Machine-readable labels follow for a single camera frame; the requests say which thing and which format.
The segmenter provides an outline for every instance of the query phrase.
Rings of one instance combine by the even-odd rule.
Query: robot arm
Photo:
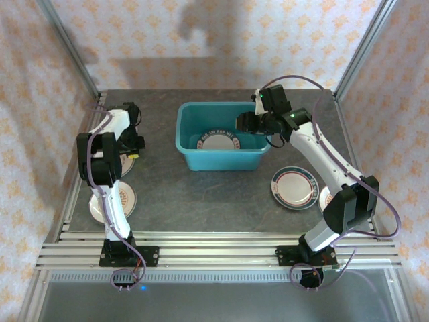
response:
[[[135,128],[140,111],[134,103],[124,103],[122,106],[110,109],[109,112],[112,115],[111,122],[97,134],[93,141],[93,146],[91,146],[90,166],[95,184],[100,186],[106,194],[106,213],[103,215],[105,233],[106,239],[114,242],[118,241],[119,238],[109,227],[105,216],[109,218],[109,221],[123,239],[128,239],[131,235],[131,228],[125,218],[119,195],[119,182],[122,172],[120,154],[125,153],[129,157],[135,158],[139,156],[139,149],[144,148],[145,143],[144,138],[138,136]],[[81,133],[77,137],[79,173],[80,177],[87,181],[88,185],[90,185],[87,173],[88,164],[86,163],[88,139],[91,133],[98,128],[100,128],[100,125],[90,133]],[[91,189],[97,197],[99,205],[101,205],[99,191]]]
[[[311,114],[305,109],[292,111],[281,85],[256,90],[252,99],[255,101],[255,113],[241,114],[236,120],[236,128],[253,134],[280,134],[310,161],[333,196],[323,212],[324,219],[300,238],[304,250],[302,257],[307,262],[309,257],[329,246],[341,234],[368,220],[373,215],[377,198],[331,160],[316,139]],[[318,132],[348,172],[378,190],[379,183],[373,176],[363,177],[334,149],[320,130]]]

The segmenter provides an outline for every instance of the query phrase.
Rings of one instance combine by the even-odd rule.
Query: plate on table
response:
[[[196,148],[204,150],[236,150],[240,148],[240,141],[231,131],[214,129],[200,137],[196,143]]]
[[[121,154],[122,173],[121,176],[125,176],[131,168],[133,168],[135,159],[130,159],[126,154]]]
[[[129,184],[121,181],[119,183],[119,196],[121,197],[125,218],[128,218],[133,212],[137,203],[135,191]],[[97,198],[94,194],[89,199],[89,210],[96,221],[99,223],[104,223],[103,214],[101,213],[101,205],[99,205],[99,202],[97,201]]]
[[[274,175],[271,191],[274,198],[286,208],[303,210],[317,201],[319,185],[307,170],[298,166],[287,166]]]
[[[324,187],[321,192],[320,192],[320,196],[319,196],[319,209],[320,211],[325,210],[326,206],[328,206],[328,204],[330,203],[330,201],[333,199],[334,197],[331,195],[331,193],[329,192],[329,188],[328,186]]]

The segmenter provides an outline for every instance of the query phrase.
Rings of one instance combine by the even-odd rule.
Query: plastic tub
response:
[[[255,111],[252,102],[185,103],[179,108],[176,124],[176,147],[193,171],[256,170],[262,155],[271,147],[265,136],[242,133],[235,129],[235,119],[244,112]],[[198,150],[202,134],[225,129],[237,135],[239,150]]]

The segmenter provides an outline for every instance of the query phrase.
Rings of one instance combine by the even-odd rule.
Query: plate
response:
[[[324,187],[321,192],[320,192],[320,196],[319,196],[319,209],[320,211],[324,211],[324,209],[326,208],[326,206],[330,203],[330,201],[332,200],[332,198],[334,198],[331,193],[329,192],[329,188],[328,186]]]
[[[125,218],[128,218],[135,208],[137,198],[134,189],[125,182],[119,183],[119,196],[121,197],[122,208],[125,214]],[[101,213],[101,207],[97,201],[97,198],[93,194],[89,199],[89,210],[93,218],[99,223],[104,223],[103,214]]]
[[[135,159],[130,159],[126,154],[121,154],[122,173],[121,176],[125,176],[133,167]]]
[[[196,143],[197,149],[235,150],[240,148],[239,138],[225,129],[214,129],[204,133]]]
[[[274,198],[286,208],[303,210],[316,202],[319,185],[307,170],[298,166],[287,166],[274,175],[271,191]]]

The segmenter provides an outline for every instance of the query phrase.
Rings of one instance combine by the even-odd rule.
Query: floral wallpaper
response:
[[[396,239],[422,321],[429,320],[429,2],[398,0],[341,102],[362,169],[397,207]],[[393,231],[393,215],[377,216]]]
[[[35,1],[0,1],[0,56],[0,321],[15,321],[91,97]]]
[[[335,89],[381,0],[53,3],[100,90],[247,89],[283,74]]]

